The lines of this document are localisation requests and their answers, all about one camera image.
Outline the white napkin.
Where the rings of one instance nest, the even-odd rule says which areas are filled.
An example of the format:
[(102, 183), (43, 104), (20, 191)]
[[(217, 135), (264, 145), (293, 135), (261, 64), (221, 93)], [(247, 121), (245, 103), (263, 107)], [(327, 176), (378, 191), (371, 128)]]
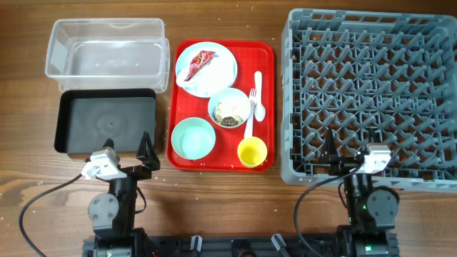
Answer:
[(208, 98), (231, 86), (236, 62), (227, 56), (217, 56), (205, 65), (190, 81), (185, 81), (189, 65), (178, 72), (176, 83), (193, 96)]

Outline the white plastic fork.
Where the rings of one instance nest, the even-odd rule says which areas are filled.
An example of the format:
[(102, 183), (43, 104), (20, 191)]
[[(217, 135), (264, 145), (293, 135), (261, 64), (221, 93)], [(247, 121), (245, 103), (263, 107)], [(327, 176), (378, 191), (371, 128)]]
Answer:
[(256, 100), (256, 89), (251, 89), (248, 97), (250, 101), (250, 113), (249, 117), (246, 120), (246, 128), (244, 131), (244, 138), (250, 138), (253, 136), (253, 113), (254, 108), (257, 104)]

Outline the red snack wrapper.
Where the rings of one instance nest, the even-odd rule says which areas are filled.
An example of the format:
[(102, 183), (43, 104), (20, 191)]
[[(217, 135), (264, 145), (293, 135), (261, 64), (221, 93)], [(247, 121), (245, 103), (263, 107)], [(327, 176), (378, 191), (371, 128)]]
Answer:
[(189, 72), (185, 81), (190, 81), (207, 63), (209, 63), (216, 55), (215, 51), (200, 51), (192, 60), (189, 65)]

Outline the white plastic spoon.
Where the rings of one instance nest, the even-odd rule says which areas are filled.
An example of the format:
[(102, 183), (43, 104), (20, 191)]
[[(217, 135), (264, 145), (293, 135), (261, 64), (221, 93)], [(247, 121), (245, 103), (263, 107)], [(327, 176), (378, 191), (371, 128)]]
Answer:
[(256, 88), (256, 106), (254, 107), (254, 117), (258, 122), (262, 122), (266, 116), (266, 109), (261, 102), (263, 75), (260, 71), (254, 73), (254, 83)]

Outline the light blue bowl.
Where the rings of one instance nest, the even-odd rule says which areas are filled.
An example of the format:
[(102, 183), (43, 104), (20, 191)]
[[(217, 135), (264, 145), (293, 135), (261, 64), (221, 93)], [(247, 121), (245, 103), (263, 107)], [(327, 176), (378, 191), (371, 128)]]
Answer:
[[(227, 89), (224, 89), (224, 90), (214, 94), (210, 98), (209, 104), (208, 104), (208, 113), (213, 122), (215, 122), (214, 118), (213, 118), (213, 109), (217, 105), (218, 102), (229, 102), (231, 104), (236, 105), (240, 110), (242, 110), (242, 117), (245, 119), (245, 121), (249, 117), (250, 101), (248, 99), (248, 96), (239, 89), (227, 88)], [(240, 125), (234, 126), (234, 127), (226, 127), (226, 126), (221, 126), (221, 127), (225, 128), (225, 129), (234, 129), (239, 126)]]

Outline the food scraps rice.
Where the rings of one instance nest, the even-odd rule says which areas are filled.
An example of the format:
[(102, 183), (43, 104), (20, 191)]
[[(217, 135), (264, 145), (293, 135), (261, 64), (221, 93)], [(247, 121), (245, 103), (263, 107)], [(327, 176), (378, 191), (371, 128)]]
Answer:
[(213, 118), (216, 123), (226, 127), (238, 126), (245, 121), (242, 110), (229, 102), (218, 102), (213, 109)]

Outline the light blue plate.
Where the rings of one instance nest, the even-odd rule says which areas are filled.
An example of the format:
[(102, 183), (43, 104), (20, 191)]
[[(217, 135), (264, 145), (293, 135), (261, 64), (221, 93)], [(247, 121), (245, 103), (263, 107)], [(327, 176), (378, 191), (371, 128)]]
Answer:
[[(189, 79), (191, 66), (206, 61)], [(235, 56), (225, 46), (202, 41), (191, 44), (178, 54), (175, 65), (175, 82), (192, 96), (211, 98), (215, 93), (231, 87), (237, 77), (238, 64)]]

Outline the yellow cup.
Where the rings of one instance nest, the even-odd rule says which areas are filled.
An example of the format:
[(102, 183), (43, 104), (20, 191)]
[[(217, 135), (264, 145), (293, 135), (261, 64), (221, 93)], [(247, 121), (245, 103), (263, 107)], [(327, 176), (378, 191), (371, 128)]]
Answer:
[(266, 160), (267, 154), (266, 144), (255, 136), (244, 138), (237, 148), (238, 159), (246, 168), (260, 166)]

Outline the green bowl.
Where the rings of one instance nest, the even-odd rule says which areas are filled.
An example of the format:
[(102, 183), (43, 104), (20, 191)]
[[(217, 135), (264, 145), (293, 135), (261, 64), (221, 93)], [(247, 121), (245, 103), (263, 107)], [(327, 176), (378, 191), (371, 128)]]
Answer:
[(180, 121), (172, 131), (171, 145), (182, 158), (197, 160), (207, 156), (216, 143), (213, 126), (206, 120), (191, 117)]

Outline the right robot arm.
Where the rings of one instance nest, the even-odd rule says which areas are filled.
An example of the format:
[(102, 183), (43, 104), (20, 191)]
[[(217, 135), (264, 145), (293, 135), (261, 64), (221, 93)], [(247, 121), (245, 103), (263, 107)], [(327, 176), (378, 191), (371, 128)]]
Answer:
[(395, 228), (399, 195), (387, 186), (374, 186), (372, 175), (383, 171), (391, 160), (391, 150), (372, 142), (352, 157), (338, 154), (333, 131), (327, 130), (321, 163), (344, 185), (349, 224), (340, 225), (333, 240), (334, 256), (392, 256), (389, 231)]

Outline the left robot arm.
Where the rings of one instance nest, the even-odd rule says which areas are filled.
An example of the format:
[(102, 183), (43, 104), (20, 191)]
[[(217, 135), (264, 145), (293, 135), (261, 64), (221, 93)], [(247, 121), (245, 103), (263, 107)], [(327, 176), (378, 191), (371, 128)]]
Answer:
[(143, 228), (134, 227), (136, 199), (143, 196), (138, 182), (152, 177), (160, 169), (151, 138), (144, 133), (136, 158), (138, 166), (124, 167), (114, 150), (114, 141), (107, 139), (103, 148), (93, 152), (86, 160), (81, 175), (86, 179), (97, 178), (109, 184), (107, 193), (95, 196), (88, 207), (93, 223), (94, 240), (83, 244), (84, 257), (146, 257), (158, 256), (159, 250)]

